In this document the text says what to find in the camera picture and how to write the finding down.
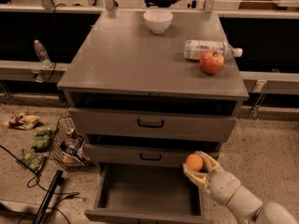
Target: cabinet top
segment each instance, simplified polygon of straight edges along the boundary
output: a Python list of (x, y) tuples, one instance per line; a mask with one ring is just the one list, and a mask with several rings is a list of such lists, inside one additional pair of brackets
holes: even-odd
[(214, 13), (172, 11), (163, 34), (143, 21), (145, 10), (104, 11), (58, 87), (66, 91), (245, 100), (248, 93), (232, 57), (210, 76), (184, 58), (186, 40), (226, 41)]

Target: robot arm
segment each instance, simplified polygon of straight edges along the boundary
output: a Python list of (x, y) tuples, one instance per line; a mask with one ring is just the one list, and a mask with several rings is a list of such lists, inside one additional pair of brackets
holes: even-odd
[(185, 175), (220, 205), (226, 206), (238, 224), (298, 224), (294, 217), (280, 204), (263, 202), (242, 186), (230, 172), (204, 152), (195, 152), (203, 158), (206, 173), (191, 170), (183, 164)]

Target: plastic bottle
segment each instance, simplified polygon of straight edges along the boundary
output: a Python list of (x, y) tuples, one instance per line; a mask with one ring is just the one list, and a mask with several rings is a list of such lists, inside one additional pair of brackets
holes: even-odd
[(50, 61), (49, 55), (44, 45), (40, 43), (39, 40), (35, 40), (34, 47), (35, 47), (36, 55), (38, 56), (39, 61), (41, 61), (41, 63), (43, 64), (43, 67), (51, 68), (52, 62)]
[(234, 57), (241, 57), (243, 54), (243, 49), (235, 49), (227, 42), (187, 40), (184, 57), (187, 59), (199, 60), (201, 54), (208, 49), (220, 51), (224, 59), (226, 59), (228, 53), (232, 53)]

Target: drawer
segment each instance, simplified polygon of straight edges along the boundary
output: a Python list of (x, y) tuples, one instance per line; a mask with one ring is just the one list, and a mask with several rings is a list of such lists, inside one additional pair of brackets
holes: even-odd
[(115, 224), (213, 223), (202, 193), (179, 168), (105, 164), (90, 221)]
[(223, 116), (73, 107), (69, 112), (86, 138), (88, 134), (105, 134), (226, 142), (236, 123), (236, 117)]
[[(130, 144), (127, 142), (119, 146), (117, 144), (86, 144), (84, 146), (84, 154), (95, 163), (109, 162), (178, 168), (186, 161), (188, 155), (196, 150), (204, 149), (200, 146), (188, 148), (183, 143), (177, 149), (175, 147), (163, 148), (163, 145), (159, 145), (160, 148), (145, 147), (143, 143), (140, 143), (139, 147), (134, 147), (129, 146)], [(219, 157), (217, 152), (208, 152), (208, 154), (214, 159)]]

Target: bowl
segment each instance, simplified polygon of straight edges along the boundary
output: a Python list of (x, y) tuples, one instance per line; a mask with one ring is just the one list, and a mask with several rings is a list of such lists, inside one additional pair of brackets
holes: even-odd
[(167, 10), (149, 10), (143, 14), (148, 28), (155, 34), (162, 34), (171, 24), (173, 14)]

